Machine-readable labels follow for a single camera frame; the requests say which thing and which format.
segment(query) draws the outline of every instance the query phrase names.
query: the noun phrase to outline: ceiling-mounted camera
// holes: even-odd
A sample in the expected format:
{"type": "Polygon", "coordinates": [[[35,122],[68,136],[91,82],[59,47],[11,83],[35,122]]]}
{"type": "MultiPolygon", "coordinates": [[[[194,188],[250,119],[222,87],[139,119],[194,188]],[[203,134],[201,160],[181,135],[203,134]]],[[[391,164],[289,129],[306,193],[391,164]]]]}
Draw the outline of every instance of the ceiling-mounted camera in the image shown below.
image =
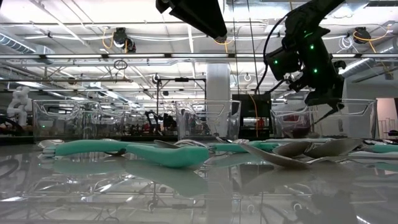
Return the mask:
{"type": "Polygon", "coordinates": [[[126,28],[124,27],[116,28],[116,31],[113,33],[113,43],[126,53],[136,53],[137,51],[136,43],[127,36],[126,28]]]}

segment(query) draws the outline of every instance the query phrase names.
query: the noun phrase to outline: ceiling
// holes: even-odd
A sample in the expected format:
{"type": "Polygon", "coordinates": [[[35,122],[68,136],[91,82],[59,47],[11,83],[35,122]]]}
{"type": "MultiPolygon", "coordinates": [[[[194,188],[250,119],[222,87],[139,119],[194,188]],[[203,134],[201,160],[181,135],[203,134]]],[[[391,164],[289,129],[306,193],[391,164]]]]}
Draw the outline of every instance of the ceiling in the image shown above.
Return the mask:
{"type": "MultiPolygon", "coordinates": [[[[199,30],[184,24],[175,17],[160,14],[155,1],[145,0],[43,0],[41,3],[44,9],[37,7],[30,0],[4,0],[0,11],[1,31],[12,35],[24,44],[32,47],[44,45],[56,54],[105,54],[109,52],[123,53],[114,45],[107,49],[104,46],[111,45],[112,32],[117,27],[125,27],[127,33],[134,40],[137,53],[239,53],[239,54],[262,54],[265,38],[274,24],[285,13],[289,11],[289,1],[253,1],[250,0],[250,13],[246,1],[237,0],[232,7],[232,1],[220,1],[223,7],[223,17],[228,29],[228,45],[220,45],[214,42],[211,37],[206,37],[199,30]]],[[[292,1],[292,6],[301,5],[304,0],[292,1]]],[[[342,36],[352,34],[355,27],[366,27],[372,38],[385,36],[373,44],[378,46],[383,42],[390,41],[398,33],[398,7],[364,7],[369,1],[347,1],[354,2],[353,5],[344,4],[337,11],[327,16],[321,26],[330,29],[326,35],[325,44],[330,53],[352,53],[370,52],[368,44],[351,44],[350,38],[342,36]]],[[[276,28],[276,32],[284,34],[284,26],[276,28]]],[[[267,52],[280,47],[281,38],[272,38],[269,42],[267,52]]],[[[12,49],[1,46],[3,54],[18,54],[12,49]]],[[[120,95],[131,101],[147,101],[151,96],[148,93],[139,93],[143,88],[155,88],[152,84],[152,77],[158,74],[161,78],[175,77],[196,77],[205,78],[206,65],[214,60],[189,60],[175,61],[169,59],[130,59],[129,66],[123,75],[133,82],[101,82],[102,88],[111,89],[137,89],[137,91],[121,91],[120,95]]],[[[7,61],[15,66],[25,66],[26,69],[43,77],[45,69],[54,79],[66,79],[69,77],[110,79],[115,78],[113,70],[109,74],[108,68],[113,68],[113,61],[107,62],[98,60],[69,61],[56,60],[53,65],[37,63],[34,61],[7,61]],[[88,63],[88,65],[67,66],[66,64],[88,63]]],[[[237,83],[240,88],[255,88],[255,76],[262,75],[264,64],[260,58],[256,66],[254,62],[238,62],[232,58],[230,64],[231,81],[237,83]]],[[[377,77],[380,82],[385,82],[382,77],[377,77]]],[[[69,85],[68,83],[53,82],[57,88],[86,88],[82,83],[69,85]]],[[[276,84],[275,78],[269,72],[264,80],[262,88],[270,88],[276,84]]],[[[203,98],[204,93],[193,82],[174,83],[170,82],[167,88],[196,88],[195,91],[186,91],[182,94],[179,91],[172,92],[168,98],[203,98]]]]}

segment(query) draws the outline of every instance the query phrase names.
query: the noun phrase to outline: hanging wire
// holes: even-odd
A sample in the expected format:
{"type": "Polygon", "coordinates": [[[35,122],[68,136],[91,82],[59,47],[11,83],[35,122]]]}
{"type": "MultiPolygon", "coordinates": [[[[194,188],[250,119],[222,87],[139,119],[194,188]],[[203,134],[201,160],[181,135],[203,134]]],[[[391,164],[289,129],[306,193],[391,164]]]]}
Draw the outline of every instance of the hanging wire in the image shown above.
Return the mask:
{"type": "MultiPolygon", "coordinates": [[[[234,40],[236,40],[236,26],[235,26],[235,5],[234,5],[234,1],[232,0],[232,14],[233,14],[233,17],[232,17],[232,23],[233,23],[233,27],[234,27],[234,40]]],[[[236,84],[237,84],[237,86],[238,86],[238,97],[239,97],[239,95],[241,94],[240,93],[240,87],[239,87],[239,73],[238,73],[238,57],[236,56],[236,54],[238,54],[238,50],[237,50],[237,48],[236,48],[236,41],[235,41],[235,43],[234,43],[234,48],[235,48],[235,64],[236,64],[236,77],[238,78],[238,80],[237,80],[237,82],[236,82],[236,84]]]]}

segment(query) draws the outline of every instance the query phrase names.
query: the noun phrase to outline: fluorescent light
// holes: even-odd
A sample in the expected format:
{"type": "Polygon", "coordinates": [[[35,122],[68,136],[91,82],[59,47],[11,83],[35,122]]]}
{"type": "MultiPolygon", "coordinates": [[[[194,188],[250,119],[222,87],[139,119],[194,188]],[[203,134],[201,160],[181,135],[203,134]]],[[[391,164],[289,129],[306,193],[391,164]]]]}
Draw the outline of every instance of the fluorescent light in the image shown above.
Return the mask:
{"type": "Polygon", "coordinates": [[[114,99],[118,99],[119,98],[119,96],[116,93],[112,92],[112,91],[107,91],[105,94],[107,94],[108,96],[110,96],[110,97],[112,97],[114,99]]]}
{"type": "Polygon", "coordinates": [[[19,200],[23,200],[24,198],[22,197],[12,197],[12,198],[7,198],[4,200],[1,200],[2,202],[15,202],[15,201],[19,201],[19,200]]]}
{"type": "Polygon", "coordinates": [[[397,58],[398,54],[362,54],[362,58],[397,58]]]}
{"type": "Polygon", "coordinates": [[[339,58],[353,58],[355,54],[338,54],[339,58]]]}
{"type": "Polygon", "coordinates": [[[104,187],[101,188],[101,190],[99,192],[104,192],[105,190],[108,190],[111,187],[112,187],[112,184],[105,185],[104,187]]]}
{"type": "Polygon", "coordinates": [[[362,63],[367,62],[368,60],[370,60],[370,58],[364,58],[357,62],[351,63],[346,67],[346,69],[341,69],[339,74],[342,75],[342,74],[348,72],[349,70],[351,70],[352,68],[354,68],[355,66],[361,65],[362,63]]]}
{"type": "Polygon", "coordinates": [[[21,85],[33,87],[33,88],[41,88],[42,87],[42,85],[37,84],[37,83],[33,83],[33,82],[17,82],[17,83],[21,84],[21,85]]]}
{"type": "Polygon", "coordinates": [[[102,55],[46,55],[47,58],[102,58],[102,55]]]}
{"type": "MultiPolygon", "coordinates": [[[[236,54],[236,57],[254,58],[254,54],[236,54]]],[[[261,58],[262,54],[256,54],[256,58],[261,58]]]]}
{"type": "Polygon", "coordinates": [[[228,54],[172,54],[172,57],[175,58],[226,58],[228,54]]]}
{"type": "Polygon", "coordinates": [[[164,54],[111,54],[109,58],[159,58],[164,57],[164,54]]]}
{"type": "Polygon", "coordinates": [[[382,51],[380,51],[380,53],[386,53],[387,51],[392,50],[393,48],[394,48],[394,47],[390,47],[389,49],[382,50],[382,51]]]}
{"type": "Polygon", "coordinates": [[[86,98],[77,97],[77,96],[71,97],[71,99],[73,99],[73,100],[87,100],[86,98]]]}
{"type": "Polygon", "coordinates": [[[0,55],[0,59],[40,59],[40,56],[38,55],[0,55]]]}
{"type": "Polygon", "coordinates": [[[59,96],[59,97],[64,97],[63,95],[61,95],[61,94],[59,94],[59,93],[53,93],[53,92],[49,92],[51,95],[54,95],[54,96],[59,96]]]}
{"type": "Polygon", "coordinates": [[[100,51],[106,52],[107,54],[109,54],[109,52],[106,49],[99,49],[100,51]]]}

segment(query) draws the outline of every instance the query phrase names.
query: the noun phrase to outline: black machine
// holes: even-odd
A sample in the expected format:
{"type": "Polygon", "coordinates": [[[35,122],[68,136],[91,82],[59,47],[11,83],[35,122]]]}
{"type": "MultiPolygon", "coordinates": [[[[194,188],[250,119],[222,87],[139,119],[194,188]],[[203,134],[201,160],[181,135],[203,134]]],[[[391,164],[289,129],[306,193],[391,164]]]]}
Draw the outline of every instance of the black machine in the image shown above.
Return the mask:
{"type": "Polygon", "coordinates": [[[271,125],[271,94],[233,95],[233,100],[241,102],[240,139],[269,138],[271,125]]]}

